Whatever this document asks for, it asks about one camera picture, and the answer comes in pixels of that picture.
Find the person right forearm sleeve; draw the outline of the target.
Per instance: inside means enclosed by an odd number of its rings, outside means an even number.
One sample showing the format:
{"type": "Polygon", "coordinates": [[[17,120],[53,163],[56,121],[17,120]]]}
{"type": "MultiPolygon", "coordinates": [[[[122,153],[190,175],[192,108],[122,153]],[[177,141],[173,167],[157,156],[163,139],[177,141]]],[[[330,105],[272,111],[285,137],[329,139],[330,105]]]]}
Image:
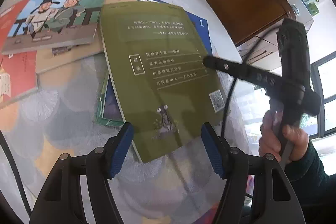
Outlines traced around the person right forearm sleeve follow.
{"type": "Polygon", "coordinates": [[[335,175],[325,173],[323,163],[310,142],[302,159],[285,167],[306,223],[336,223],[335,175]]]}

